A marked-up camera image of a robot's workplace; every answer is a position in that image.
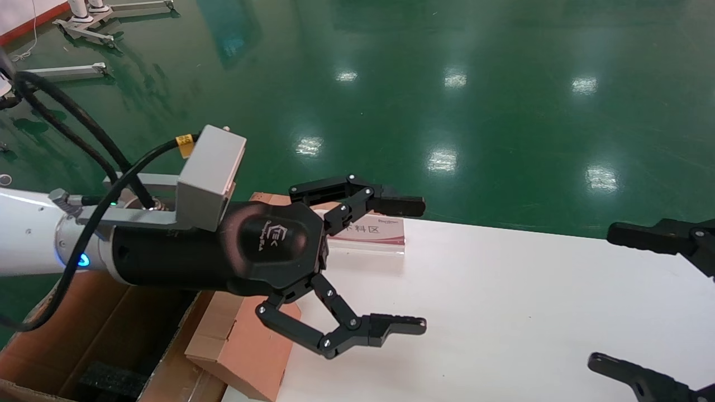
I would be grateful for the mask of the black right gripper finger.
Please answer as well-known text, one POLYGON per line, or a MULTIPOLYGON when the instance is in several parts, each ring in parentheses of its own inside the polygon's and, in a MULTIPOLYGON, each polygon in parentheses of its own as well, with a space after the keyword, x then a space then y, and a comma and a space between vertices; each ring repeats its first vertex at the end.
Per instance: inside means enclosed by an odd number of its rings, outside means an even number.
POLYGON ((652 227, 613 222, 607 241, 637 250, 682 255, 706 277, 714 277, 714 219, 684 222, 662 219, 652 227))
POLYGON ((638 401, 714 401, 714 384, 694 390, 671 376, 603 353, 590 354, 588 368, 630 387, 638 401))

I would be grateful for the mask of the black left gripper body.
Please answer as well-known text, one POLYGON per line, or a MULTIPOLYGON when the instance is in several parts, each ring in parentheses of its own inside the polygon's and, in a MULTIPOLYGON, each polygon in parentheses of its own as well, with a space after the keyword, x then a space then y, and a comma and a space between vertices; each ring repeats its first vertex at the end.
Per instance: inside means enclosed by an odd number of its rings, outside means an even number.
POLYGON ((231 203, 216 231, 116 227, 115 275, 135 286, 302 295, 325 268, 322 219, 306 204, 231 203))

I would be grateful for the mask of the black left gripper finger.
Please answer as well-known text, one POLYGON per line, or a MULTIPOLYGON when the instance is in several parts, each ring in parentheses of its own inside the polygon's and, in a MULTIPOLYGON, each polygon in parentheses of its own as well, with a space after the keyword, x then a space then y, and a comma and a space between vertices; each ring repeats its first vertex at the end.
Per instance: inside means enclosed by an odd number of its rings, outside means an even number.
POLYGON ((370 212, 390 217, 421 217, 426 212, 424 198, 404 196, 393 188, 374 185, 355 175, 309 181, 289 188, 291 203, 309 207, 338 203, 323 216, 326 235, 337 235, 370 212))
POLYGON ((312 275, 291 291, 271 294, 256 308, 256 314, 266 328, 329 360, 355 346, 380 348, 392 334, 420 336, 427 331, 426 318, 389 314, 358 316, 321 273, 312 275), (337 321, 337 328, 327 334, 280 310, 284 304, 311 291, 337 321))

